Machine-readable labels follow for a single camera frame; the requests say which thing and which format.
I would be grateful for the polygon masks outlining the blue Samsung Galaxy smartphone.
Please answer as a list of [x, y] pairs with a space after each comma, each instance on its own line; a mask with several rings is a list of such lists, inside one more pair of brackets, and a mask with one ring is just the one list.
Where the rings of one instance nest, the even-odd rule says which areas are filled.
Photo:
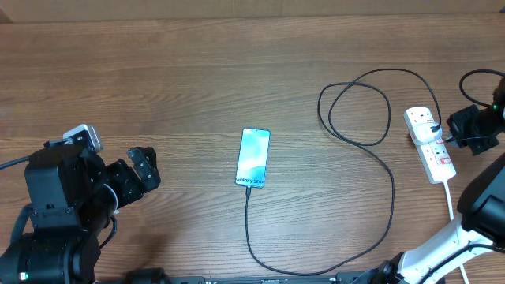
[[244, 128], [238, 154], [235, 184], [263, 188], [267, 172], [271, 132], [266, 129]]

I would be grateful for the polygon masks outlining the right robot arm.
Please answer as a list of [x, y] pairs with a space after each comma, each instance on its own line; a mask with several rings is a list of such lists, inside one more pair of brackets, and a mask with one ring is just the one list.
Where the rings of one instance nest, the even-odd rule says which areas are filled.
[[[471, 106], [449, 116], [448, 137], [424, 106], [403, 115], [410, 136], [431, 183], [446, 184], [455, 176], [445, 145], [469, 147], [479, 155], [495, 147], [504, 131], [504, 84], [493, 92], [490, 104], [473, 100]], [[474, 178], [456, 206], [449, 207], [450, 222], [423, 245], [400, 252], [391, 260], [355, 278], [356, 283], [438, 283], [466, 261], [504, 251], [504, 157], [500, 156]]]

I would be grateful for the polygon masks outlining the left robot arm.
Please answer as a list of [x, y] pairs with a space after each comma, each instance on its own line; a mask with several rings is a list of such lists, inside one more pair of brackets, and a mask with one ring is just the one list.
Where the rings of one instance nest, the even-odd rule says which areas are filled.
[[93, 283], [114, 213], [161, 182], [151, 147], [105, 165], [92, 150], [60, 144], [33, 153], [24, 175], [31, 199], [21, 211], [1, 257], [3, 283]]

